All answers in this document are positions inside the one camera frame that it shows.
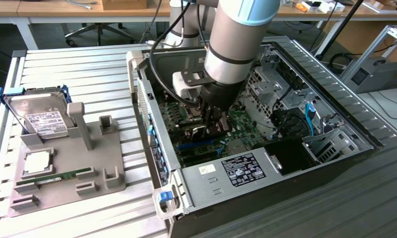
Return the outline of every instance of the motherboard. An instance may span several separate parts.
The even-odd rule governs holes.
[[[257,143],[265,141],[240,100],[228,112],[232,131],[221,137],[201,142],[190,142],[185,135],[188,128],[201,126],[198,108],[190,108],[168,97],[157,97],[157,102],[182,168],[246,152]]]

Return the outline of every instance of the warning label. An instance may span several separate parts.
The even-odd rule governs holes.
[[[52,135],[68,131],[60,111],[29,114],[26,118],[38,135]]]
[[[266,177],[252,153],[224,160],[221,163],[230,183],[236,187]]]

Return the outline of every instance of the power supply label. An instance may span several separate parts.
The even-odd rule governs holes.
[[[252,153],[224,160],[221,163],[230,183],[236,187],[266,177]]]

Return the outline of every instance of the gray floor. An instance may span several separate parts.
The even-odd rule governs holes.
[[[298,31],[293,30],[286,26],[289,24],[290,27],[296,29],[306,29],[310,25],[302,24],[298,22],[285,23],[285,22],[272,22],[268,28],[268,36],[274,35],[286,35],[290,39],[296,39],[306,48],[310,47],[312,42],[320,32],[320,30],[313,27],[309,30]],[[69,31],[76,31],[81,28],[81,24],[72,23],[68,24]],[[145,23],[124,23],[124,27],[126,28],[124,31],[134,36],[138,41],[141,38],[141,33],[145,29]],[[156,27],[152,28],[153,38],[156,38]],[[58,49],[68,48],[69,46],[65,43],[62,28],[60,24],[33,24],[33,35],[40,49]],[[324,33],[318,38],[318,42],[324,38]],[[82,35],[73,38],[78,47],[96,46],[97,45],[97,32],[90,31],[84,33]],[[101,36],[101,44],[102,45],[121,45],[129,44],[129,40],[122,36],[116,35],[112,32],[104,31]],[[21,35],[18,33],[17,27],[10,24],[0,24],[0,50],[10,55],[13,50],[24,50],[26,46],[24,44]],[[338,52],[344,52],[345,49],[334,44],[326,54],[325,60],[330,58],[332,54]],[[0,69],[6,71],[9,65],[10,58],[5,57],[0,54]],[[4,86],[5,82],[5,74],[0,72],[0,86]]]

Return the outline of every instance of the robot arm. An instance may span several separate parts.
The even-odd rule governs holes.
[[[280,0],[188,0],[184,2],[206,5],[200,6],[202,8],[217,5],[217,9],[210,10],[210,13],[209,10],[202,9],[200,16],[201,23],[205,25],[205,22],[214,19],[204,72],[200,76],[205,78],[200,98],[210,106],[226,111],[248,77],[268,24],[280,8]],[[170,6],[170,16],[176,18],[181,11],[181,1],[172,0]],[[185,14],[184,28],[182,23],[178,22],[168,34],[166,44],[173,43],[182,47],[198,45],[196,9],[197,5],[190,5]]]

